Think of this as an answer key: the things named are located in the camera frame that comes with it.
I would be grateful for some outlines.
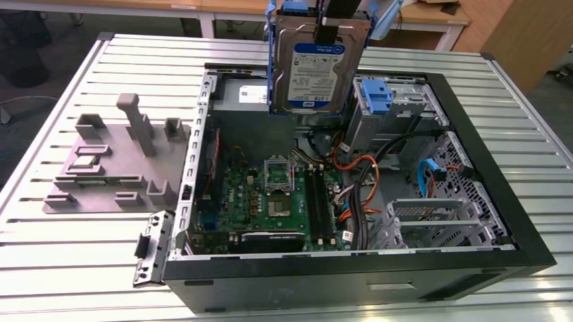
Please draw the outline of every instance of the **label sticker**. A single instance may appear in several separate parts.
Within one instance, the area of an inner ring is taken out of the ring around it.
[[[240,103],[268,103],[268,87],[242,86],[240,88]]]
[[[344,52],[342,45],[296,45],[288,97],[296,107],[321,108],[333,100]]]
[[[342,231],[342,240],[346,240],[348,242],[352,242],[352,238],[354,237],[354,234],[352,231]]]
[[[191,9],[195,10],[197,7],[194,5],[171,5],[173,9]]]
[[[448,24],[451,24],[451,25],[467,25],[468,22],[464,20],[448,20]]]
[[[346,143],[341,142],[341,144],[338,145],[338,147],[346,152],[349,153],[350,151],[350,147],[346,145]]]

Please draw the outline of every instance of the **blue hard drive label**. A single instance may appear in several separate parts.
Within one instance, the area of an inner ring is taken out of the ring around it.
[[[338,80],[336,66],[345,49],[342,45],[296,45],[288,96],[296,107],[318,109],[332,101]]]

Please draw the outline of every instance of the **hard drive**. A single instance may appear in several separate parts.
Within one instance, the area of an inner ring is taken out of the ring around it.
[[[316,17],[278,15],[273,59],[273,114],[341,114],[365,49],[370,21],[330,19],[334,44],[316,43]]]

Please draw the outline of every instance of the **ram slot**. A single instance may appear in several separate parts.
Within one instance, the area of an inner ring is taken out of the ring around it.
[[[309,210],[309,222],[312,224],[312,241],[317,242],[321,238],[321,222],[317,213],[317,199],[314,194],[314,171],[308,169],[305,171],[305,191],[306,191],[306,208]]]
[[[326,194],[325,175],[322,171],[314,173],[314,194],[317,200],[317,212],[320,216],[321,238],[333,238],[333,221],[329,214],[329,201]]]

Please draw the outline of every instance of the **red cable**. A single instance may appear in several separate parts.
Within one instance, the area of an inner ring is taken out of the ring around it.
[[[212,177],[214,176],[216,166],[217,166],[217,158],[220,156],[220,130],[217,130],[217,148],[216,148],[216,157],[214,157],[214,163],[212,164],[212,169],[209,170],[209,178],[208,178],[208,185],[206,185],[206,191],[204,192],[204,196],[206,195],[209,191],[209,186],[212,185]]]

